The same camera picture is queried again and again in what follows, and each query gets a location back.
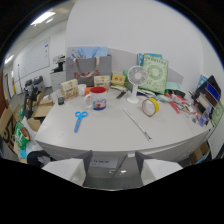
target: mug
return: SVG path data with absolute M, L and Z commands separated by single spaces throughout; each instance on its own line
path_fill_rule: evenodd
M 87 98 L 90 96 L 91 104 L 87 105 Z M 87 108 L 93 108 L 94 110 L 103 110 L 106 108 L 107 89 L 102 86 L 92 87 L 90 94 L 84 98 L 84 104 Z
M 86 84 L 79 84 L 78 91 L 79 91 L 79 96 L 85 96 Z

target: blue scissors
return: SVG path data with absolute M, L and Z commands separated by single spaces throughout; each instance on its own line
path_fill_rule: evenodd
M 75 124 L 75 130 L 74 130 L 75 133 L 77 133 L 79 129 L 79 125 L 81 123 L 82 118 L 86 117 L 87 115 L 88 115 L 87 111 L 83 111 L 82 113 L 80 111 L 77 111 L 75 113 L 75 116 L 78 117 L 78 120 L 76 121 L 76 124 Z

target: white fan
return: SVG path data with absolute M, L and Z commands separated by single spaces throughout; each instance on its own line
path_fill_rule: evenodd
M 128 71 L 128 80 L 133 85 L 132 94 L 127 98 L 127 101 L 130 103 L 138 103 L 136 97 L 138 86 L 143 85 L 148 80 L 147 71 L 141 66 L 133 66 Z

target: tape roll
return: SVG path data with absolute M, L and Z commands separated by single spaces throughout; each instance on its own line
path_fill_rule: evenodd
M 151 110 L 151 107 L 147 101 L 152 102 L 152 104 L 154 105 L 154 111 Z M 142 110 L 147 116 L 152 117 L 154 114 L 156 114 L 159 111 L 159 104 L 157 103 L 155 99 L 148 98 L 142 102 Z

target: ceiling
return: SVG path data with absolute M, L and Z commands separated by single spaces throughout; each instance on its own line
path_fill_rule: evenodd
M 56 5 L 55 7 L 49 9 L 48 11 L 55 12 L 56 14 L 53 16 L 53 21 L 45 24 L 47 20 L 44 22 L 37 24 L 36 26 L 30 25 L 27 27 L 23 33 L 17 38 L 15 43 L 12 45 L 12 47 L 9 49 L 7 56 L 10 57 L 11 55 L 14 55 L 13 59 L 4 65 L 5 68 L 12 65 L 13 60 L 16 58 L 16 56 L 19 54 L 19 52 L 37 35 L 39 35 L 44 30 L 48 29 L 51 26 L 54 26 L 57 23 L 60 23 L 64 20 L 68 20 L 69 14 L 74 6 L 74 4 L 77 2 L 77 0 L 69 0 L 65 3 Z

